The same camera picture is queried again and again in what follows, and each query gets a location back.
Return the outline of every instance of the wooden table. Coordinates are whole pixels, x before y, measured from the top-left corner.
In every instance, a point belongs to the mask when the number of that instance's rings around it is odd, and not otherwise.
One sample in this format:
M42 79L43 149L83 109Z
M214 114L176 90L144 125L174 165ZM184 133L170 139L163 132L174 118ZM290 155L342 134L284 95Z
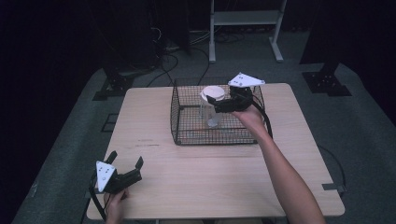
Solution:
M288 84L261 86L274 139L313 191L325 216L345 207ZM258 145L179 147L170 131L172 88L139 88L126 93L106 158L120 174L134 169L140 156L143 180L124 201L130 219L234 218L285 216ZM90 203L90 219L101 219Z

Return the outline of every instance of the clear plastic cup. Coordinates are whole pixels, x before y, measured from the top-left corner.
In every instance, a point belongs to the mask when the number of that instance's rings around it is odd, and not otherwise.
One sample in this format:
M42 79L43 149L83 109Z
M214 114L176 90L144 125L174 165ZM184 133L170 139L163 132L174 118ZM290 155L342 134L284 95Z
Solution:
M216 101L224 99L225 91L219 86L207 86L201 91L201 111L206 127L219 127L222 119L221 113L216 113L215 107L207 101L206 96L214 98Z

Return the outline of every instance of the black stand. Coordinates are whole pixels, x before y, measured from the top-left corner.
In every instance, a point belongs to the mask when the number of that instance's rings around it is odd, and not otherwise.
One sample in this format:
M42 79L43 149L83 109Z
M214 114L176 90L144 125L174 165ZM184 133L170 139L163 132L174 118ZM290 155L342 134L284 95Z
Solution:
M103 63L106 73L106 80L101 90L97 91L93 97L94 101L104 101L107 97L125 96L125 93L132 88L136 77L151 73L156 67L146 69L133 69L122 62L108 61Z
M329 96L351 96L346 86L334 75L339 62L327 61L319 72L304 72L303 76L313 93L327 93Z

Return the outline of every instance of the black equipment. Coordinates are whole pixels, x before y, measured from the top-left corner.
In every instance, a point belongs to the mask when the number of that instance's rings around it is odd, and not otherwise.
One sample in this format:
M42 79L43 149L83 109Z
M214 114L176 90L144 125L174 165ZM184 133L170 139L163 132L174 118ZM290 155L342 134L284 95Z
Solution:
M117 152L112 151L108 156L107 160L105 161L105 163L111 164L116 159L116 157L117 157ZM134 166L135 168L134 170L124 175L117 174L117 170L115 170L113 175L110 177L109 181L107 182L104 192L110 194L117 194L122 190L128 188L132 184L136 183L137 181L141 180L142 175L140 174L140 169L142 168L142 166L143 166L143 158L140 157L136 165ZM98 198L96 197L96 192L95 192L95 183L96 183L95 179L97 179L96 172L97 171L95 169L91 177L89 191L93 202L95 203L100 215L102 216L102 219L106 221L106 212L105 212L106 206L105 208L102 207L102 205L99 203Z

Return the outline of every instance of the forearm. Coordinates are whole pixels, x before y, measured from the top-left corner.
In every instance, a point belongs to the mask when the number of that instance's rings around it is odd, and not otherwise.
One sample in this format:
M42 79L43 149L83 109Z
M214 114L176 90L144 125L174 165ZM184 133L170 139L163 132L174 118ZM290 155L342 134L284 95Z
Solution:
M291 223L325 223L309 187L290 165L267 131L253 131L264 156L268 172Z

